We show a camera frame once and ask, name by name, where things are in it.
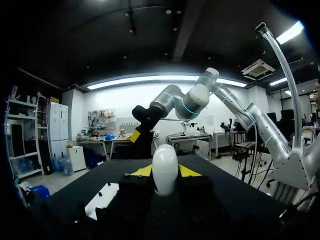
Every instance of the white shelving unit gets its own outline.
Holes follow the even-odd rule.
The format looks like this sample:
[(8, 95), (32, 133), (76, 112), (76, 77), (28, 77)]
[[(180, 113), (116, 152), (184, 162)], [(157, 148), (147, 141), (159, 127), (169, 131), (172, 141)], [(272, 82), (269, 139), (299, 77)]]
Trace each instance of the white shelving unit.
[(24, 115), (14, 115), (14, 114), (8, 114), (7, 117), (9, 119), (31, 119), (31, 120), (36, 119), (35, 116), (24, 116)]
[[(36, 133), (36, 137), (35, 137), (35, 145), (37, 147), (37, 149), (39, 149), (39, 141), (43, 141), (43, 140), (47, 140), (48, 143), (48, 150), (49, 150), (49, 155), (51, 156), (51, 152), (50, 152), (50, 146), (49, 146), (49, 133), (48, 133), (48, 105), (49, 105), (49, 100), (47, 99), (46, 101), (46, 105), (45, 105), (45, 111), (39, 111), (39, 97), (37, 98), (36, 102), (37, 102), (37, 106), (36, 106), (36, 111), (35, 111), (35, 115), (38, 117), (38, 115), (45, 115), (45, 123), (46, 126), (39, 126), (37, 121), (35, 121), (34, 123), (34, 128), (35, 128), (35, 133)], [(46, 138), (38, 138), (38, 132), (41, 130), (45, 130), (46, 131)]]
[[(33, 108), (35, 110), (35, 115), (34, 116), (26, 116), (26, 115), (9, 114), (10, 106), (13, 105), (13, 104), (22, 105), (22, 106), (26, 106), (26, 107), (29, 107), (29, 108)], [(34, 121), (35, 125), (37, 125), (37, 121), (36, 121), (37, 109), (38, 109), (38, 101), (37, 101), (36, 104), (32, 104), (32, 103), (29, 103), (29, 102), (23, 102), (23, 101), (19, 101), (19, 100), (10, 99), (10, 97), (8, 97), (7, 106), (6, 106), (6, 112), (5, 112), (5, 119), (4, 119), (4, 122), (5, 122), (5, 131), (4, 132), (5, 132), (5, 141), (6, 141), (6, 152), (7, 152), (8, 156), (10, 155), (9, 143), (8, 143), (8, 131), (7, 131), (7, 128), (10, 126), (10, 124), (8, 123), (8, 120), (16, 119), (16, 120)], [(44, 174), (43, 165), (42, 165), (41, 157), (40, 157), (39, 145), (37, 144), (37, 142), (38, 142), (37, 141), (37, 138), (38, 138), (38, 132), (37, 131), (38, 131), (37, 128), (35, 128), (36, 152), (27, 153), (27, 154), (20, 155), (20, 156), (9, 156), (8, 157), (8, 161), (9, 161), (9, 165), (11, 167), (12, 174), (15, 174), (14, 170), (13, 170), (13, 167), (12, 167), (12, 161), (13, 160), (17, 160), (17, 159), (21, 159), (21, 158), (27, 158), (27, 157), (30, 157), (30, 156), (37, 156), (38, 157), (38, 162), (39, 162), (39, 165), (40, 165), (40, 169), (34, 169), (34, 170), (30, 171), (30, 172), (18, 174), (17, 176), (20, 179), (28, 177), (28, 176), (31, 176), (31, 175), (39, 173), (39, 172), (41, 172), (42, 175)]]

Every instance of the metal shelf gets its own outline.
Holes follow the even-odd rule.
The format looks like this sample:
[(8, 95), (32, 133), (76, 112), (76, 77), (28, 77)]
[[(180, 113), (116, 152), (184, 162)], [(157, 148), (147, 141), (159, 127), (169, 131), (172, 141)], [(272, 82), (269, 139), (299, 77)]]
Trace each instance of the metal shelf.
[(35, 151), (35, 152), (27, 153), (27, 154), (25, 154), (25, 155), (11, 156), (11, 157), (10, 157), (10, 160), (26, 158), (26, 157), (34, 156), (34, 155), (37, 155), (37, 154), (38, 154), (38, 152)]
[(14, 114), (8, 114), (7, 115), (8, 118), (11, 118), (11, 119), (36, 119), (35, 116), (23, 116), (23, 115), (14, 115)]
[(32, 104), (32, 103), (25, 102), (25, 101), (13, 100), (13, 99), (9, 99), (9, 103), (25, 105), (25, 106), (32, 107), (32, 108), (36, 108), (37, 107), (36, 104)]
[(30, 176), (32, 174), (36, 174), (36, 173), (39, 173), (39, 172), (41, 172), (41, 169), (36, 169), (36, 170), (30, 171), (30, 172), (27, 172), (27, 173), (24, 173), (24, 174), (20, 174), (20, 175), (18, 175), (18, 178), (19, 179), (23, 179), (25, 177), (28, 177), (28, 176)]

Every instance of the air conditioning vent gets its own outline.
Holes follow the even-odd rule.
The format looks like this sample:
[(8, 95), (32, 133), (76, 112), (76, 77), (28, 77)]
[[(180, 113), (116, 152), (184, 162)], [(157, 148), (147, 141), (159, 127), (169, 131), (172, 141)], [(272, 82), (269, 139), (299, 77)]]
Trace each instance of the air conditioning vent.
[(255, 61), (250, 66), (247, 66), (241, 72), (243, 75), (249, 75), (251, 77), (258, 77), (262, 74), (267, 73), (268, 71), (274, 72), (275, 69), (262, 61), (261, 59)]

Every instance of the white refrigerator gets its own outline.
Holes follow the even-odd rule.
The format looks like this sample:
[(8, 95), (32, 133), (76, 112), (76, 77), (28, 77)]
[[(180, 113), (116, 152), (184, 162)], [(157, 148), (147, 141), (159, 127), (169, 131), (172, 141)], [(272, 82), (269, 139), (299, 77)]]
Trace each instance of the white refrigerator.
[(49, 104), (48, 132), (50, 139), (51, 159), (55, 155), (67, 156), (68, 142), (68, 106), (51, 102)]

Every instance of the white cabinet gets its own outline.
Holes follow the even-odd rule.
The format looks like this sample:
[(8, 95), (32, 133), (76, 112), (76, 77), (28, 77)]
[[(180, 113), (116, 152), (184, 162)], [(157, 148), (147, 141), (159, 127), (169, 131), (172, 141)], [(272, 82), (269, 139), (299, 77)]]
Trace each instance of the white cabinet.
[(73, 171), (79, 171), (87, 168), (84, 156), (84, 149), (82, 146), (74, 146), (68, 148), (68, 157), (71, 161)]
[(68, 139), (68, 106), (60, 104), (60, 119), (59, 119), (60, 139)]
[(52, 141), (51, 143), (51, 157), (55, 155), (56, 158), (67, 156), (67, 140)]
[(49, 117), (50, 141), (60, 140), (60, 104), (51, 102)]

